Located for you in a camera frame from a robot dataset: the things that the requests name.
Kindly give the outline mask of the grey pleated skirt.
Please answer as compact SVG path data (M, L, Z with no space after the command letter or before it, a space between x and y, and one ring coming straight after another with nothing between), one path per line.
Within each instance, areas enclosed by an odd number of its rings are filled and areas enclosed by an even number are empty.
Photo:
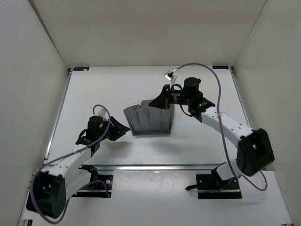
M161 136L171 134L174 122L174 105L167 110L150 107L150 100L125 108L123 113L133 136Z

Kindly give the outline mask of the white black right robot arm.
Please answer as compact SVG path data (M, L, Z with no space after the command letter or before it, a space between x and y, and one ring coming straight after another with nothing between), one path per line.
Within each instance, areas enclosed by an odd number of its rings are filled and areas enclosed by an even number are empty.
M192 117L220 132L222 138L228 139L237 148L235 159L228 159L211 171L211 184L220 189L235 176L253 176L271 164L275 156L264 129L243 126L223 114L199 91L200 83L200 79L189 77L178 90L171 85L164 85L160 95L149 106L167 110L172 105L186 105Z

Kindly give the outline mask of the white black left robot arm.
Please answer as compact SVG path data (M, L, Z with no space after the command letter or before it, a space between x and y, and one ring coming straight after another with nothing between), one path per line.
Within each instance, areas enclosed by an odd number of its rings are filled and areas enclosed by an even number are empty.
M129 130L112 116L107 120L99 115L91 116L70 153L45 164L34 175L27 210L60 221L69 199L83 188L103 188L105 196L109 197L107 185L99 179L96 167L86 164L86 161L100 148L100 142L106 139L116 141Z

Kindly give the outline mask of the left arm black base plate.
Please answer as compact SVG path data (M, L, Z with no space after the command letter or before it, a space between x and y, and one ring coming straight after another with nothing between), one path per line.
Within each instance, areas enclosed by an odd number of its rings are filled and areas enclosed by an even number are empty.
M79 190L74 197L85 197L85 198L111 198L111 191L113 185L112 174L98 174L95 180L102 182L95 182L86 188Z

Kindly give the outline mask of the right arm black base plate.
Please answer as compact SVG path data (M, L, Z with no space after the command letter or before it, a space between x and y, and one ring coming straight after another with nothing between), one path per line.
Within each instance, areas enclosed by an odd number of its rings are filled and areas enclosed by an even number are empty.
M199 200L242 199L239 182L236 178L219 182L211 174L197 174L196 185Z

